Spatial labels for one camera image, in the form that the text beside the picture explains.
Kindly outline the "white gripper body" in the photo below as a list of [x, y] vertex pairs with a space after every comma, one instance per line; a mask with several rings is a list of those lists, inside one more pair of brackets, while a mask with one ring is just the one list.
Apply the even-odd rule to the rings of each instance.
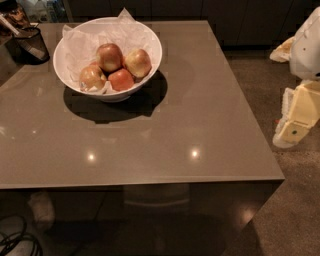
[[291, 45], [290, 72], [303, 80], [320, 79], [320, 7], [297, 30]]

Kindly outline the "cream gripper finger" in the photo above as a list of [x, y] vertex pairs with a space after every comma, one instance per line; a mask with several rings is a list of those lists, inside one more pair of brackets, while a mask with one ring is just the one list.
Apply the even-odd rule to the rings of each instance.
[[281, 113], [273, 144], [290, 148], [297, 145], [320, 120], [320, 82], [303, 80], [295, 89], [286, 88]]
[[272, 61], [283, 63], [288, 62], [290, 60], [290, 51], [291, 46], [294, 42], [294, 37], [288, 38], [286, 41], [284, 41], [281, 45], [279, 45], [276, 49], [274, 49], [269, 58]]

